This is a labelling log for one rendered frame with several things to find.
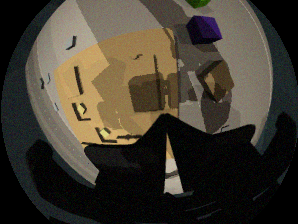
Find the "purple cube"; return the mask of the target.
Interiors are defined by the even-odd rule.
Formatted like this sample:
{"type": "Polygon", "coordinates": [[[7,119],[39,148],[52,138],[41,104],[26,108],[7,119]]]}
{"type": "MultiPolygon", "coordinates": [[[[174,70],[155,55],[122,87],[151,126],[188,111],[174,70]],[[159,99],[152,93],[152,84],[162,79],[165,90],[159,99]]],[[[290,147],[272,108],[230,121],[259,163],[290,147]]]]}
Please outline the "purple cube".
{"type": "Polygon", "coordinates": [[[206,16],[193,15],[190,22],[186,24],[186,28],[192,44],[210,44],[222,39],[216,19],[209,16],[206,18],[206,16]]]}

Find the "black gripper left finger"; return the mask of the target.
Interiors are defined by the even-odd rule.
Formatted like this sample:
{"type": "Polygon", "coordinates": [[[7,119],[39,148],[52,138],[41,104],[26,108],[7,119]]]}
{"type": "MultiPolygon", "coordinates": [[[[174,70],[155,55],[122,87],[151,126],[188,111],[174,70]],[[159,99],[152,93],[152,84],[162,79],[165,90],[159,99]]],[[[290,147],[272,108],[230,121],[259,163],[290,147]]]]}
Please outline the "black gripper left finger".
{"type": "Polygon", "coordinates": [[[84,152],[98,171],[150,173],[157,190],[164,196],[166,143],[166,116],[160,115],[136,143],[90,144],[84,152]]]}

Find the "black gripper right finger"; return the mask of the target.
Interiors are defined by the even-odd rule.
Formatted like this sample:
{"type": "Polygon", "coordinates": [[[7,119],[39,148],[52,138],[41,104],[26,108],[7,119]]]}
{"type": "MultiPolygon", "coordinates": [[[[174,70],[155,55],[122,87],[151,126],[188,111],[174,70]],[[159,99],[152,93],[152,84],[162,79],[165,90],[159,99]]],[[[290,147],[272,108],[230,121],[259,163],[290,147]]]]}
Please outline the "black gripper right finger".
{"type": "Polygon", "coordinates": [[[229,151],[239,144],[253,140],[255,125],[218,132],[217,135],[200,131],[190,127],[188,123],[177,119],[174,115],[165,113],[166,132],[168,132],[170,148],[176,160],[178,176],[180,176],[182,192],[192,192],[193,185],[205,171],[210,159],[214,155],[229,151]]]}

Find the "green block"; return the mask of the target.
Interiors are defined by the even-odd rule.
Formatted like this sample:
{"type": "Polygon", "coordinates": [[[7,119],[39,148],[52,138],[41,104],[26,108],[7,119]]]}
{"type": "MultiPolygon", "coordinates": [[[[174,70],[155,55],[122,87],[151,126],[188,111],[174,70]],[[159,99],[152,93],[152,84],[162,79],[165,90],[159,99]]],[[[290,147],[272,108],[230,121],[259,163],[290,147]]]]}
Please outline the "green block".
{"type": "Polygon", "coordinates": [[[204,7],[208,4],[210,0],[186,0],[193,8],[204,7]]]}

